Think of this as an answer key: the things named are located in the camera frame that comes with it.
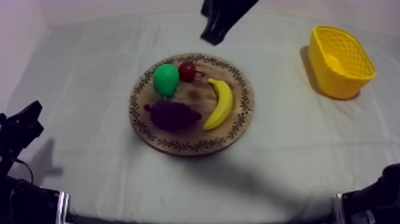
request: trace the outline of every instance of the plastic fruit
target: plastic fruit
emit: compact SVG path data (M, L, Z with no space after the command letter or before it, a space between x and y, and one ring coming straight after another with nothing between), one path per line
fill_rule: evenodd
M203 126L203 129L205 130L216 128L222 124L229 115L233 102L232 90L225 81L208 79L208 83L211 83L214 86L218 95L218 104L205 122Z
M201 76L204 76L202 72L196 70L196 65L192 62L182 63L179 66L178 71L180 80L184 82L191 82L195 80L196 73L200 73Z
M157 127L169 132L192 126L201 119L201 114L178 102L158 101L153 106L145 105L145 110Z
M172 64L163 64L155 69L154 88L163 98L174 95L178 82L178 69Z

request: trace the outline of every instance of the white tablecloth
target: white tablecloth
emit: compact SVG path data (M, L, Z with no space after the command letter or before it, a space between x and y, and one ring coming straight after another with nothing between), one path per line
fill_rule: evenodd
M197 14L108 18L50 30L7 108L38 99L42 136L21 159L35 183L71 194L71 211L109 220L282 222L328 212L329 198L400 162L400 41L350 29L377 77L349 101L311 87L307 50L320 23L249 14L218 46ZM137 78L163 58L201 52L252 83L255 113L228 149L202 158L153 150L128 115ZM13 175L28 178L24 167Z

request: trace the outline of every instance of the cable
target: cable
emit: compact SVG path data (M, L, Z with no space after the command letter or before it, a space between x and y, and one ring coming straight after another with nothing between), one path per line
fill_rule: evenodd
M30 169L30 167L28 166L28 164L26 164L24 161L19 160L19 159L16 159L15 161L16 161L17 163L20 163L20 164L25 165L25 166L28 168L29 173L30 173L30 183L33 184L33 172L32 172L32 170Z

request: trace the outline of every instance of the purple grapes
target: purple grapes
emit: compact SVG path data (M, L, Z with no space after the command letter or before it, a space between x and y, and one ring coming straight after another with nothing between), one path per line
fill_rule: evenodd
M156 126L169 132L189 127L201 119L201 114L179 102L158 101L144 108L150 112L151 121Z

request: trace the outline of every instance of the white wall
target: white wall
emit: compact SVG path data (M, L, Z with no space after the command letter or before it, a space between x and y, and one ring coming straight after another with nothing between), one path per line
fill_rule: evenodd
M0 111L8 103L46 27L36 0L0 0Z
M199 13L202 0L40 0L55 26L131 13ZM339 23L399 35L399 0L260 0L251 13Z

